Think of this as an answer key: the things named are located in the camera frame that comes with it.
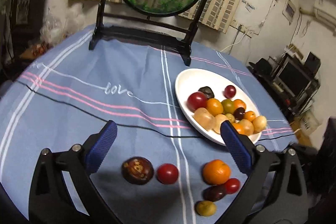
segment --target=tablecloth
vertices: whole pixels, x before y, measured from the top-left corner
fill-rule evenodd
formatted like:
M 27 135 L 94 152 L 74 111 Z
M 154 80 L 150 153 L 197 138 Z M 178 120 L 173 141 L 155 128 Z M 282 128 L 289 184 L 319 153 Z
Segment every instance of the tablecloth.
M 179 54 L 117 40 L 101 40 L 89 51 L 92 32 L 89 26 L 38 58 L 18 78 L 21 83 L 15 82 L 0 101 L 0 181 L 26 217 L 31 179 L 43 148 L 66 151 L 98 133 L 104 120 L 110 119 L 169 136 L 199 136 L 181 112 L 174 92 L 177 75 L 188 69 Z M 240 61 L 193 42 L 190 68 L 226 77 L 253 100 L 268 120 L 258 142 L 268 150 L 281 151 L 295 141 L 294 136 L 287 136 L 293 132 L 274 101 Z M 153 178 L 142 186 L 128 183 L 120 167 L 133 156 L 147 158 L 155 169 L 163 163 L 176 165 L 178 182 L 163 185 Z M 211 217 L 195 213 L 194 204 L 202 200 L 202 191 L 208 187 L 201 168 L 214 159 L 226 162 L 231 177 L 245 182 L 246 175 L 221 145 L 119 127 L 114 144 L 91 179 L 124 223 L 210 224 L 236 196 L 216 202 L 217 212 Z M 67 172 L 64 177 L 76 208 L 86 212 Z

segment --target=bowl of fruit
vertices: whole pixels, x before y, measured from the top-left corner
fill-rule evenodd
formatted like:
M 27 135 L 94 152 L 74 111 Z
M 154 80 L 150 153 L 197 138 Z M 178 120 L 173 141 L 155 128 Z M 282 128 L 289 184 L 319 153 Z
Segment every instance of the bowl of fruit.
M 182 71 L 175 81 L 175 93 L 182 112 L 198 132 L 225 145 L 220 127 L 229 120 L 239 134 L 255 144 L 266 128 L 252 100 L 230 80 L 203 69 Z

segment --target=blue gripper pad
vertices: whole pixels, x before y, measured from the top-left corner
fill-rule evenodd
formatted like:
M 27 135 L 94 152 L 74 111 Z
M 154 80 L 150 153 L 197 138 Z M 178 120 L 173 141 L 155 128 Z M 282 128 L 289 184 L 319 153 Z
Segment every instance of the blue gripper pad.
M 221 124 L 220 135 L 240 172 L 249 175 L 253 165 L 254 144 L 247 136 L 240 135 L 229 121 Z
M 96 141 L 85 156 L 85 170 L 88 174 L 96 173 L 117 137 L 117 125 L 108 121 L 103 129 L 96 135 Z

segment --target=pink stripe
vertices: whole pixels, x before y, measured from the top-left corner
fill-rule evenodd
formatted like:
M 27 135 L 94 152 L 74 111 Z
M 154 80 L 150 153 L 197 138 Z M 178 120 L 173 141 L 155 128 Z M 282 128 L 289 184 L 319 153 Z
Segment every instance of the pink stripe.
M 95 102 L 96 104 L 99 104 L 99 105 L 101 105 L 101 106 L 106 106 L 106 107 L 110 107 L 110 108 L 117 108 L 117 109 L 131 109 L 131 110 L 137 110 L 137 111 L 139 111 L 141 114 L 143 114 L 144 116 L 146 116 L 147 118 L 152 119 L 152 120 L 157 120 L 157 121 L 186 122 L 186 121 L 178 120 L 178 119 L 155 118 L 155 117 L 151 117 L 151 116 L 147 115 L 146 113 L 142 112 L 140 109 L 138 109 L 138 108 L 136 108 L 136 107 L 105 104 L 105 103 L 102 103 L 102 102 L 100 102 L 100 101 L 94 100 L 94 99 L 92 99 L 92 98 L 90 98 L 90 97 L 88 97 L 88 96 L 86 96 L 86 95 L 84 95 L 84 94 L 81 94 L 81 93 L 79 93 L 79 92 L 77 92 L 77 91 L 75 91 L 75 90 L 73 90 L 73 89 L 71 89 L 71 88 L 69 88 L 69 87 L 56 85 L 56 84 L 54 84 L 54 83 L 52 83 L 52 82 L 49 82 L 49 81 L 47 81 L 47 80 L 43 80 L 43 79 L 39 78 L 37 75 L 35 75 L 35 74 L 31 73 L 31 72 L 26 71 L 26 72 L 24 72 L 24 74 L 28 74 L 28 75 L 34 76 L 34 77 L 36 77 L 36 79 L 38 79 L 38 80 L 40 80 L 40 81 L 42 81 L 42 82 L 44 82 L 44 83 L 46 83 L 46 84 L 48 84 L 48 85 L 51 85 L 51 86 L 53 86 L 53 87 L 55 87 L 55 88 L 59 88 L 59 89 L 62 89 L 62 90 L 69 90 L 69 91 L 71 91 L 72 93 L 75 93 L 75 94 L 77 94 L 77 95 L 79 95 L 79 96 L 81 96 L 81 97 L 83 97 L 83 98 L 85 98 L 85 99 L 87 99 L 87 100 L 90 100 L 90 101 L 92 101 L 92 102 Z
M 290 127 L 282 127 L 282 128 L 269 128 L 269 129 L 264 129 L 264 130 L 263 130 L 263 132 L 264 132 L 264 131 L 269 131 L 269 130 L 281 130 L 281 129 L 292 129 L 292 128 L 290 128 Z
M 272 132 L 272 133 L 263 133 L 263 135 L 272 135 L 272 134 L 275 134 L 275 133 L 285 133 L 285 132 L 293 132 L 293 130 L 275 131 L 275 132 Z
M 34 79 L 30 78 L 30 77 L 27 77 L 25 75 L 21 75 L 21 77 L 23 77 L 23 78 L 25 78 L 25 79 L 27 79 L 27 80 L 29 80 L 29 81 L 37 84 L 39 87 L 41 87 L 43 89 L 49 90 L 49 91 L 51 91 L 51 92 L 53 92 L 55 94 L 58 94 L 58 95 L 64 95 L 64 96 L 70 97 L 72 99 L 77 100 L 78 102 L 86 104 L 86 105 L 88 105 L 88 106 L 90 106 L 90 107 L 92 107 L 94 109 L 97 109 L 97 110 L 99 110 L 101 112 L 108 113 L 110 115 L 121 116 L 121 117 L 136 117 L 136 118 L 144 119 L 145 121 L 149 122 L 150 124 L 152 124 L 152 125 L 154 125 L 156 127 L 163 127 L 163 128 L 187 128 L 187 129 L 190 129 L 190 127 L 185 127 L 185 126 L 171 126 L 171 125 L 167 125 L 167 124 L 155 124 L 155 123 L 152 123 L 150 120 L 148 120 L 148 119 L 146 119 L 146 118 L 144 118 L 144 117 L 142 117 L 142 116 L 140 116 L 138 114 L 118 113 L 118 112 L 111 112 L 111 111 L 108 111 L 108 110 L 105 110 L 105 109 L 101 109 L 101 108 L 96 107 L 96 106 L 94 106 L 94 105 L 92 105 L 92 104 L 90 104 L 90 103 L 88 103 L 88 102 L 86 102 L 86 101 L 84 101 L 82 99 L 79 99 L 79 98 L 77 98 L 77 97 L 75 97 L 75 96 L 73 96 L 73 95 L 71 95 L 69 93 L 56 91 L 54 89 L 48 88 L 47 86 L 39 84 L 39 83 L 36 82 L 36 80 L 34 80 Z
M 174 53 L 174 52 L 169 52 L 169 51 L 167 51 L 167 53 L 179 56 L 179 54 Z M 215 63 L 215 62 L 212 62 L 212 61 L 207 60 L 207 59 L 204 59 L 204 58 L 199 58 L 199 57 L 193 57 L 193 56 L 191 56 L 191 59 L 195 59 L 195 60 L 197 60 L 197 61 L 202 61 L 202 62 L 205 62 L 205 63 L 209 63 L 209 64 L 211 64 L 211 65 L 215 65 L 215 66 L 217 66 L 217 67 L 221 67 L 221 68 L 229 69 L 229 67 L 226 66 L 226 65 L 219 64 L 219 63 Z M 233 71 L 235 71 L 235 72 L 237 72 L 237 73 L 246 75 L 246 76 L 251 76 L 251 75 L 249 75 L 248 73 L 246 73 L 246 72 L 244 72 L 244 71 L 241 71 L 241 70 L 237 70 L 237 69 L 233 69 L 233 68 L 231 68 L 231 70 L 233 70 Z

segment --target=white bowl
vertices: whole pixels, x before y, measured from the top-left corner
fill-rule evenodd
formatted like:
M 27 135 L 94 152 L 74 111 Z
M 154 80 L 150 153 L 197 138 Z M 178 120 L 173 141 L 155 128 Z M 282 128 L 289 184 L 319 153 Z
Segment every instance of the white bowl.
M 246 104 L 246 111 L 254 111 L 256 116 L 260 113 L 257 107 L 253 104 L 251 99 L 234 83 L 218 75 L 214 72 L 203 70 L 203 69 L 187 69 L 182 71 L 176 78 L 175 81 L 175 93 L 182 109 L 182 112 L 188 119 L 188 121 L 197 129 L 197 131 L 203 134 L 205 137 L 218 143 L 220 145 L 225 145 L 221 135 L 217 134 L 213 130 L 205 130 L 199 125 L 193 118 L 194 113 L 190 111 L 187 107 L 187 99 L 189 95 L 198 91 L 201 87 L 208 86 L 212 89 L 215 98 L 219 101 L 226 99 L 223 95 L 223 91 L 226 86 L 233 85 L 236 88 L 236 95 L 232 100 L 241 99 Z M 249 136 L 250 140 L 255 144 L 261 136 L 261 132 Z

